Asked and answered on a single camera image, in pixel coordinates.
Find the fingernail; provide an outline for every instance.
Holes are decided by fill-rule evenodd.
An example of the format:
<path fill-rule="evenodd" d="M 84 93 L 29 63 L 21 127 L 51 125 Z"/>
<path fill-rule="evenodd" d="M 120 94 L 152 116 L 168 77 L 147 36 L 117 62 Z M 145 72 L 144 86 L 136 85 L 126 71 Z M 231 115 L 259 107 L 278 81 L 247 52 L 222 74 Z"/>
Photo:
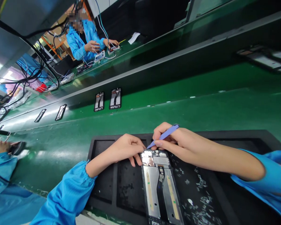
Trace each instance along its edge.
<path fill-rule="evenodd" d="M 162 143 L 159 142 L 159 141 L 154 141 L 154 144 L 156 144 L 156 146 L 158 146 L 158 147 L 161 147 L 161 146 L 162 146 Z"/>

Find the black work tray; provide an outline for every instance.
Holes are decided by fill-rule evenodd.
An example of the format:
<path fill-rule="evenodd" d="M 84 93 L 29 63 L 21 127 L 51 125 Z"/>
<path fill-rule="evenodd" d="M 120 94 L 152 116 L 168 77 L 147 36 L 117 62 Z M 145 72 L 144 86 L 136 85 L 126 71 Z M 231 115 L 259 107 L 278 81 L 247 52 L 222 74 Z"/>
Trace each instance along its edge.
<path fill-rule="evenodd" d="M 266 130 L 196 132 L 217 143 L 259 154 L 281 150 L 281 143 Z M 134 134 L 145 146 L 153 134 Z M 93 159 L 122 135 L 96 136 L 88 159 Z M 229 174 L 185 163 L 169 153 L 186 224 L 281 224 L 268 205 L 235 184 Z M 96 179 L 86 204 L 131 224 L 147 224 L 141 167 L 123 160 L 109 166 Z"/>

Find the paper sheet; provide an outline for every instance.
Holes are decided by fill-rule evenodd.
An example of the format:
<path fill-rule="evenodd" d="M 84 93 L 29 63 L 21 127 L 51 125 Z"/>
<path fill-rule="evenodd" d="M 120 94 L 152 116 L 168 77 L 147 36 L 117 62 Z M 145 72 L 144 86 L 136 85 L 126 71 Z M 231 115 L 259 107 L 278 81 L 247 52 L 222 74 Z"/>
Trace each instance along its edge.
<path fill-rule="evenodd" d="M 133 44 L 133 42 L 135 42 L 136 38 L 140 35 L 140 33 L 138 32 L 134 32 L 132 38 L 130 38 L 130 40 L 128 41 L 130 44 Z"/>

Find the blue plastic pry tool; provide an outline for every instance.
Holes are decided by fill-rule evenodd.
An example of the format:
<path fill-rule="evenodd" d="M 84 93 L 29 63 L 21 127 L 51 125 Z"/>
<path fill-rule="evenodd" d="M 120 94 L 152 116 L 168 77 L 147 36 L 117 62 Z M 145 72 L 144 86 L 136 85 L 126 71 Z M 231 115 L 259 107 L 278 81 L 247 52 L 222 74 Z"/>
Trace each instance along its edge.
<path fill-rule="evenodd" d="M 166 130 L 166 132 L 164 132 L 159 140 L 163 140 L 165 139 L 167 136 L 171 135 L 175 130 L 177 130 L 179 128 L 179 124 L 174 124 L 173 126 L 171 126 L 168 130 Z M 154 141 L 152 141 L 152 143 L 147 147 L 147 149 L 153 147 L 155 145 Z"/>

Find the phone logic board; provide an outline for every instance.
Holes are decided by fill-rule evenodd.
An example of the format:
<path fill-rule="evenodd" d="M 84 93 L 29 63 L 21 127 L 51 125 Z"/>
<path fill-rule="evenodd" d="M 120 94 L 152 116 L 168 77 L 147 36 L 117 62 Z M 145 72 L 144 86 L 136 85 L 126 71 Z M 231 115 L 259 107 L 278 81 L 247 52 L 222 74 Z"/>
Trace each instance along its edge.
<path fill-rule="evenodd" d="M 167 152 L 146 149 L 141 159 L 148 224 L 184 224 Z"/>

